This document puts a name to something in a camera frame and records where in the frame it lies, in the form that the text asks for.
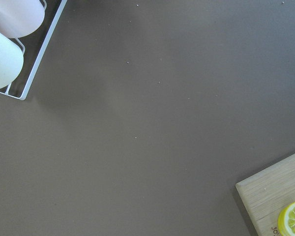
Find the wooden cutting board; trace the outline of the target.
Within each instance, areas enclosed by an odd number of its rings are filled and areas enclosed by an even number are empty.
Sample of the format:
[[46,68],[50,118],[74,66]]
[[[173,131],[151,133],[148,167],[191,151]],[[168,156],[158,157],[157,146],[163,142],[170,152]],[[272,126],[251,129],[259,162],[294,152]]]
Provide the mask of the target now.
[[295,202],[295,154],[238,182],[236,189],[260,236],[279,236],[279,213]]

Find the white plastic cup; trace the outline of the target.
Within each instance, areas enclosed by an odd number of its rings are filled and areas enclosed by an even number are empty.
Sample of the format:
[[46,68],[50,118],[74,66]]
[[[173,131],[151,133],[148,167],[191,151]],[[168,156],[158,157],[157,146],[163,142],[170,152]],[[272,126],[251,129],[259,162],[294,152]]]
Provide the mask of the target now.
[[18,77],[23,63],[24,56],[20,47],[0,33],[0,89]]

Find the pink plastic cup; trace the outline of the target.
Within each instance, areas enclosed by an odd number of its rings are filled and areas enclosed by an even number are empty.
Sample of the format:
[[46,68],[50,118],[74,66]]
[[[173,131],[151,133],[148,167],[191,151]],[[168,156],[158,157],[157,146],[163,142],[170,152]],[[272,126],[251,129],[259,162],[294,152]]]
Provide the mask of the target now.
[[0,33],[7,38],[20,38],[36,31],[45,18],[39,0],[0,0]]

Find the lemon slice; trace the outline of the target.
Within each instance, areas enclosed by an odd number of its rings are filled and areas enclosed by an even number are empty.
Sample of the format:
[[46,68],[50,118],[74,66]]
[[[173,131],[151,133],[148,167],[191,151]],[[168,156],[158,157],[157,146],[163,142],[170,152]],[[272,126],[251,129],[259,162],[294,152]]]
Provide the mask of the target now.
[[280,212],[277,223],[282,236],[295,236],[295,202]]

